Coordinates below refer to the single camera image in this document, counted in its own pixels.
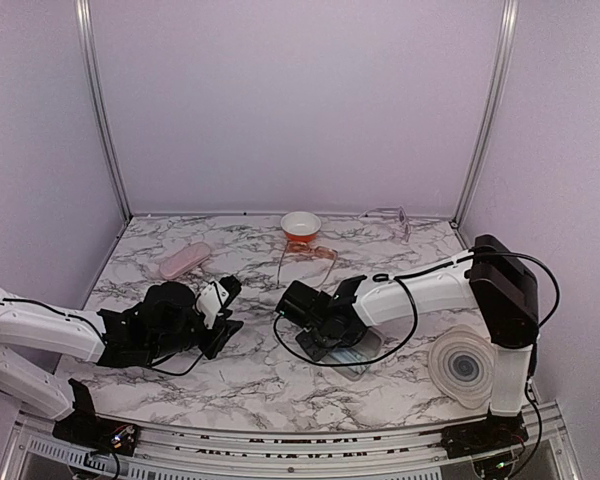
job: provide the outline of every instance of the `pink case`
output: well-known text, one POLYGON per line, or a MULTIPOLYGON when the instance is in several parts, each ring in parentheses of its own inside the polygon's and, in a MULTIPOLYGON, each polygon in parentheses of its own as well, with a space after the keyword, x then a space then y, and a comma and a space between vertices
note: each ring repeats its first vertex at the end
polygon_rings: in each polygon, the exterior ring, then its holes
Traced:
POLYGON ((158 271, 165 280, 173 280, 193 267, 200 265, 211 255, 211 247, 204 242, 183 248, 160 264, 158 271))

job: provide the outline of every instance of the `marble table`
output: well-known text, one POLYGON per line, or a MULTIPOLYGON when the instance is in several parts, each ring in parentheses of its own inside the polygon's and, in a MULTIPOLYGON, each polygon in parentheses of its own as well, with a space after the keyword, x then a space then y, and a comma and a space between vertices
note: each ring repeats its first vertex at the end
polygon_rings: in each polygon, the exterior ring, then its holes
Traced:
MULTIPOLYGON (((404 227, 390 218, 323 217, 315 245, 339 252, 323 289, 365 273, 397 273, 462 250, 447 222, 412 220, 404 227)), ((467 410, 431 382, 427 355, 438 336, 457 324, 487 337, 475 310, 423 315, 412 341, 398 354, 373 365, 357 382, 333 369, 317 368, 292 357, 272 333, 274 307, 294 278, 319 283, 326 260, 285 261, 281 285, 276 269, 286 240, 279 216, 134 218, 104 269, 87 305, 122 310, 159 283, 159 263, 184 246, 208 243, 212 257, 179 278, 198 290, 207 281, 233 274, 242 293, 232 304, 233 317, 245 326, 218 357, 202 361, 185 377, 167 377, 142 368, 108 369, 63 357, 60 377, 86 384, 102 414, 159 424, 247 431, 343 431, 382 429, 484 414, 467 410)), ((408 333, 410 323, 383 328, 386 348, 408 333)), ((281 322, 291 342, 298 328, 281 322)), ((198 355, 182 353, 161 368, 182 371, 198 355)))

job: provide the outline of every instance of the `white bowl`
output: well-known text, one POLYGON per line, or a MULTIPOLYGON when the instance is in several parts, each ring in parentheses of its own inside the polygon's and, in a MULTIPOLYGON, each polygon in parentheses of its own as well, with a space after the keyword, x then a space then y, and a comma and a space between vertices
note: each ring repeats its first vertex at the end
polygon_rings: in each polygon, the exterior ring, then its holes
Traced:
POLYGON ((289 240, 310 242, 316 238, 322 222, 313 213, 291 212, 282 217, 280 226, 289 240))

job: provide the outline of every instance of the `wall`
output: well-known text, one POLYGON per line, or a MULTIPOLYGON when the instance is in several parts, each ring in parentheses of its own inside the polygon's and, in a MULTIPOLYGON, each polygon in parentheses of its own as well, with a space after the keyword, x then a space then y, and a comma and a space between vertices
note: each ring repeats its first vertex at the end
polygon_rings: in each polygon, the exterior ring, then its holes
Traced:
MULTIPOLYGON (((600 479, 600 1, 521 2, 464 230, 496 234, 560 280, 564 301, 543 330, 538 384, 559 401, 584 478, 600 479)), ((551 287, 542 287, 546 306, 551 287)))
POLYGON ((451 217, 480 126, 492 0, 92 2, 139 212, 451 217))
MULTIPOLYGON (((79 307, 121 226, 73 2, 0 1, 0 286, 79 307)), ((17 408, 0 395, 0 459, 17 408)))

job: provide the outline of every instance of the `clear glasses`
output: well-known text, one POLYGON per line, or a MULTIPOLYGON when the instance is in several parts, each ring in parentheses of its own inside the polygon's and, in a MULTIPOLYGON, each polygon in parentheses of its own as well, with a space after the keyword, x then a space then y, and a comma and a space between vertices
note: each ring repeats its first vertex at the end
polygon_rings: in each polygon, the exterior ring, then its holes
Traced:
POLYGON ((371 213, 378 213, 380 215, 397 216, 398 221, 404 227, 404 241, 405 242, 409 241, 409 237, 411 237, 411 225, 409 225, 409 217, 407 217, 407 214, 404 211, 404 208, 402 208, 402 207, 372 208, 371 210, 367 210, 366 212, 359 215, 358 218, 368 217, 369 214, 371 214, 371 213))
POLYGON ((282 262, 284 261, 284 257, 288 253, 300 253, 303 255, 310 255, 310 256, 317 257, 317 258, 324 258, 324 259, 332 260, 331 265, 329 266, 329 269, 327 270, 327 274, 324 276, 322 281, 313 288, 319 288, 322 285, 324 285, 324 282, 326 282, 327 278, 329 278, 329 275, 331 274, 331 271, 333 270, 333 267, 336 264, 336 260, 338 259, 338 252, 336 252, 335 250, 332 250, 331 248, 327 248, 327 247, 313 248, 313 247, 309 246, 309 244, 303 243, 303 242, 287 242, 287 244, 284 247, 284 251, 282 252, 282 256, 280 257, 280 262, 278 262, 278 274, 276 276, 276 288, 278 288, 280 286, 280 270, 282 269, 282 262))

